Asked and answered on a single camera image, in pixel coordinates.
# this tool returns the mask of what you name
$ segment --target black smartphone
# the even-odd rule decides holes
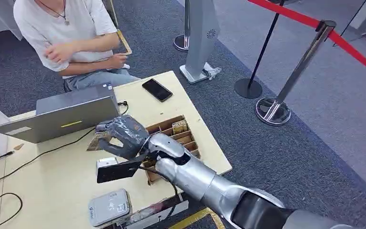
[[[159,101],[163,102],[173,95],[168,89],[154,79],[150,79],[142,84],[142,87],[151,93]]]

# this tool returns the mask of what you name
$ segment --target red rope barrier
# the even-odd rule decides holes
[[[271,3],[267,0],[248,0],[249,2],[252,2],[258,6],[261,6],[265,9],[274,11],[276,13],[279,13],[283,16],[286,16],[288,18],[291,18],[297,22],[300,22],[304,25],[316,28],[318,26],[319,21],[311,18],[309,16],[306,16],[304,14],[301,14],[299,12],[284,8],[279,5],[275,5],[274,3]],[[349,44],[345,39],[343,39],[339,34],[337,34],[335,31],[331,32],[329,35],[329,38],[336,43],[340,48],[342,48],[344,51],[346,51],[348,54],[353,56],[357,61],[362,63],[364,66],[366,66],[366,57],[363,56],[359,51],[357,51],[351,44]]]

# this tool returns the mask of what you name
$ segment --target jeans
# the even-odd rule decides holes
[[[103,83],[111,83],[113,87],[116,87],[137,80],[140,80],[140,78],[131,76],[126,69],[102,69],[92,73],[76,75],[65,79],[65,82],[72,91],[76,91]]]

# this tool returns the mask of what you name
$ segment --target laptop lid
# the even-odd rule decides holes
[[[110,96],[0,125],[0,133],[32,143],[67,135],[118,116]]]
[[[48,98],[39,99],[36,104],[36,115],[69,106],[75,106],[107,96],[110,96],[113,99],[113,103],[118,110],[117,100],[114,95],[112,85],[110,83],[103,83],[83,90],[62,93]]]

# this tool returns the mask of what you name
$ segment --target cardboard organizer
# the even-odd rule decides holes
[[[146,128],[148,133],[152,136],[157,133],[162,133],[165,135],[170,136],[174,140],[178,141],[180,144],[182,144],[186,149],[190,151],[192,155],[200,158],[200,152],[198,151],[197,143],[194,139],[194,136],[190,130],[189,125],[187,124],[187,130],[180,133],[173,134],[173,127],[172,125],[174,123],[177,123],[179,121],[185,120],[184,116],[178,116],[175,118],[171,118],[169,120],[163,121],[161,123],[156,123],[152,126],[149,126]],[[143,166],[145,168],[153,169],[155,170],[155,161],[154,160],[147,160],[143,162]],[[155,173],[151,173],[148,171],[145,171],[146,175],[148,177],[148,185],[153,184],[156,180],[161,179],[161,176]]]

